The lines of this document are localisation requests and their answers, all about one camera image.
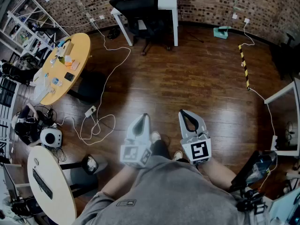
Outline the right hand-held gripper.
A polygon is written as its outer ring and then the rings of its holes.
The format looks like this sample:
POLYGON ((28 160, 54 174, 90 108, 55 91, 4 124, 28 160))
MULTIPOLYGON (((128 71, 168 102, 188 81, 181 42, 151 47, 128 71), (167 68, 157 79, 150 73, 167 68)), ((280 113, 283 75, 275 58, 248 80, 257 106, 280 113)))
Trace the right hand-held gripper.
POLYGON ((211 139, 203 134, 206 131, 203 118, 184 109, 179 111, 178 117, 181 136, 183 138, 180 143, 190 164, 198 165, 208 162, 212 156, 211 139))

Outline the black office chair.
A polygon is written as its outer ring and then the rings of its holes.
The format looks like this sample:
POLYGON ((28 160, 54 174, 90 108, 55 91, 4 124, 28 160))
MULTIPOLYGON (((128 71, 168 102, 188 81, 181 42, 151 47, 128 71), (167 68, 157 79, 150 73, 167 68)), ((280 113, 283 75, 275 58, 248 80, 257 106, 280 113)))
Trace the black office chair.
POLYGON ((110 0, 110 4, 127 19, 127 27, 134 35, 134 42, 139 38, 146 41, 143 56, 150 43, 161 43, 168 51, 171 49, 165 41, 170 29, 158 9, 158 0, 110 0))

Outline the person's right forearm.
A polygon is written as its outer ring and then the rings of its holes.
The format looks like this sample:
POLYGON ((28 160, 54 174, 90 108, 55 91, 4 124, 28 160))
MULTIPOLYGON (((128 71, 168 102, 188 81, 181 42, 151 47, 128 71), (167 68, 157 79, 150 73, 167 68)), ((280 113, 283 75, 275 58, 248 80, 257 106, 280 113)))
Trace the person's right forearm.
POLYGON ((214 158, 202 163, 201 167, 214 186, 229 191, 232 180, 236 177, 236 174, 232 170, 214 158))

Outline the person's left forearm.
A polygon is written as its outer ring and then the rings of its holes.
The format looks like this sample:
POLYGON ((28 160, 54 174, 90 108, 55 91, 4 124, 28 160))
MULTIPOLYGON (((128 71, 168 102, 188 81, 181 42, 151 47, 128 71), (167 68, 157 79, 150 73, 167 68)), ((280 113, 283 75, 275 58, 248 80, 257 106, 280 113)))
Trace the person's left forearm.
POLYGON ((126 165, 104 185, 100 193, 118 199, 131 189, 137 175, 137 169, 126 165))

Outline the dark side chair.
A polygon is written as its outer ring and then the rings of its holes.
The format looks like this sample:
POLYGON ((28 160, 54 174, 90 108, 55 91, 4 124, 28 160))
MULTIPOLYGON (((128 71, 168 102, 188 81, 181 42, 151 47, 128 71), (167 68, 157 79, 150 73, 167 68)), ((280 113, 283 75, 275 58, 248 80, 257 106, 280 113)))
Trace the dark side chair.
POLYGON ((29 85, 37 72, 37 68, 21 70, 6 60, 0 60, 0 77, 9 78, 21 84, 29 85))

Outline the person's black trousers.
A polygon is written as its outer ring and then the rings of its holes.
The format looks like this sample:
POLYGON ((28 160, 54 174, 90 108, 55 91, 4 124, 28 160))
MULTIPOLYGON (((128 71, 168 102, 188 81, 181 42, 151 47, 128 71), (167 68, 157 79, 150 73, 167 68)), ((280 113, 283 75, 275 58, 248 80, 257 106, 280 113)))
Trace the person's black trousers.
MULTIPOLYGON (((169 153, 166 143, 163 140, 159 140, 153 143, 151 149, 152 149, 152 155, 154 156, 162 156, 169 160, 173 159, 173 157, 171 157, 169 153)), ((177 162, 189 163, 189 161, 184 157, 182 159, 177 160, 177 162)))

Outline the person's grey t-shirt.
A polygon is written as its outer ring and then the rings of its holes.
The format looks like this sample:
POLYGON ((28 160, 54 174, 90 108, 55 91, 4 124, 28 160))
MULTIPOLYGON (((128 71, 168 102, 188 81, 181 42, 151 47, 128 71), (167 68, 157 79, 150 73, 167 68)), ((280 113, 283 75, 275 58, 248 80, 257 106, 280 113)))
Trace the person's grey t-shirt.
POLYGON ((193 165, 152 156, 128 193, 98 192, 72 225, 270 225, 267 211, 238 211, 240 200, 193 165))

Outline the black flat panel device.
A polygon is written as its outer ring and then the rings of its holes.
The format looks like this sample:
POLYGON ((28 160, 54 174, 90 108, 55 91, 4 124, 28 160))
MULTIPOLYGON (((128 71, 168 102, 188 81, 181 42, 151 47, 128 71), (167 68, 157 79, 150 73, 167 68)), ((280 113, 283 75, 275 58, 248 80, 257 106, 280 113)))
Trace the black flat panel device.
POLYGON ((276 159, 277 153, 275 151, 254 151, 240 172, 232 180, 229 191, 243 190, 261 180, 276 159))

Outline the white side desk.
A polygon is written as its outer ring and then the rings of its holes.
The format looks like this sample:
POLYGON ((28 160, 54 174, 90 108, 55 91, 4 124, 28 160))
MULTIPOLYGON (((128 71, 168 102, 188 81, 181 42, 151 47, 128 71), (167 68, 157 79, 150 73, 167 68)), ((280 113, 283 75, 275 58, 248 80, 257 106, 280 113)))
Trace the white side desk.
POLYGON ((300 156, 300 79, 294 78, 294 81, 289 85, 285 86, 283 89, 272 95, 271 97, 264 100, 264 104, 268 105, 269 103, 275 101, 276 99, 282 97, 289 91, 293 91, 295 96, 296 111, 297 111, 297 146, 296 150, 276 150, 278 156, 291 156, 299 157, 300 156))

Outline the teal dustpan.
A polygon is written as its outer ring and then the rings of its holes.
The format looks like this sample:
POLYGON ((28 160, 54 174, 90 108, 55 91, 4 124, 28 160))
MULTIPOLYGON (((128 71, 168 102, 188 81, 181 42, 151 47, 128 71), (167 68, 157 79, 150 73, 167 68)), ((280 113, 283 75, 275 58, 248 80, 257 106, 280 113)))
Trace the teal dustpan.
POLYGON ((238 7, 237 1, 235 0, 233 3, 233 7, 231 9, 231 12, 229 13, 229 17, 227 19, 226 26, 220 26, 213 29, 214 37, 221 38, 221 39, 227 39, 228 38, 228 31, 232 28, 232 16, 234 13, 237 14, 237 11, 241 11, 242 9, 238 7))

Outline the round wooden table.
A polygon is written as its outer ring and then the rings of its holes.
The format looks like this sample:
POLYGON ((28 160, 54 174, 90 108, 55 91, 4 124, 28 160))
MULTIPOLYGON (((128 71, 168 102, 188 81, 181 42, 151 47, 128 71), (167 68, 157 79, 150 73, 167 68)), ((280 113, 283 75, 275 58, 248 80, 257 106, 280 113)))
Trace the round wooden table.
POLYGON ((50 60, 55 57, 57 47, 47 57, 42 66, 45 77, 49 78, 50 87, 56 89, 54 94, 48 93, 40 103, 43 105, 52 105, 62 98, 65 94, 69 94, 85 104, 93 104, 100 99, 101 91, 104 87, 104 74, 100 72, 87 71, 84 67, 90 57, 91 42, 90 37, 85 33, 76 33, 68 38, 73 44, 70 56, 73 60, 80 62, 78 68, 73 71, 70 67, 66 67, 57 58, 54 67, 51 67, 50 60), (64 79, 66 72, 74 74, 72 82, 64 79), (52 83, 52 79, 57 77, 62 81, 62 86, 52 83))

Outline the pale round table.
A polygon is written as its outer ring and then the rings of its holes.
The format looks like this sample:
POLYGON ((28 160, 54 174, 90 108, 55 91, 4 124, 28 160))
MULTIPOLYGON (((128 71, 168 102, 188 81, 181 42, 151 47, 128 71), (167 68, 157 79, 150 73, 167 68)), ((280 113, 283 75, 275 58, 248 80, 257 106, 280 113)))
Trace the pale round table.
POLYGON ((75 198, 91 194, 98 188, 97 175, 106 169, 107 161, 99 154, 92 156, 98 163, 98 169, 93 175, 88 175, 83 170, 81 161, 59 164, 47 148, 36 146, 31 149, 27 161, 30 188, 40 208, 56 224, 71 225, 77 218, 75 198), (33 168, 52 190, 52 200, 33 178, 33 168))

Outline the black keyboard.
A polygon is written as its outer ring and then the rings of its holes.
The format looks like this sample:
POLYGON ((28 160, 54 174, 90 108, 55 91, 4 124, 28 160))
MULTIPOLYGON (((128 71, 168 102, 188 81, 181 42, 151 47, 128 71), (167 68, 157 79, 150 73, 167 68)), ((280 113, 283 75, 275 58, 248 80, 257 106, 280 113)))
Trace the black keyboard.
POLYGON ((46 185, 43 179, 39 176, 37 171, 33 168, 32 175, 39 187, 45 192, 45 194, 52 200, 53 199, 53 192, 52 190, 46 185))

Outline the beige box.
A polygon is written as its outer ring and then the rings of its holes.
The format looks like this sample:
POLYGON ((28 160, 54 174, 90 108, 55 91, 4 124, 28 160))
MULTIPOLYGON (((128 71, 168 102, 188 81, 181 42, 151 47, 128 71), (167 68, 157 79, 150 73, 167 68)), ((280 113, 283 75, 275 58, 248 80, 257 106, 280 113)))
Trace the beige box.
POLYGON ((42 70, 42 68, 40 68, 33 76, 32 81, 30 81, 29 85, 32 87, 36 87, 42 84, 42 81, 45 77, 45 74, 42 70))

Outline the white shelf unit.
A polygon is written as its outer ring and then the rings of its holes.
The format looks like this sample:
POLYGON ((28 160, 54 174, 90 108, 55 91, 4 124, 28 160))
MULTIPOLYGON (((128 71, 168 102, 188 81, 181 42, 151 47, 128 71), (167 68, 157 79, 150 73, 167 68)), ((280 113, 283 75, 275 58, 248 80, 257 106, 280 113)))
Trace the white shelf unit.
POLYGON ((38 3, 37 0, 21 0, 11 10, 4 12, 0 22, 0 42, 12 52, 22 57, 45 54, 58 45, 61 38, 68 37, 65 29, 38 3), (43 32, 35 31, 37 27, 57 27, 53 43, 43 32))

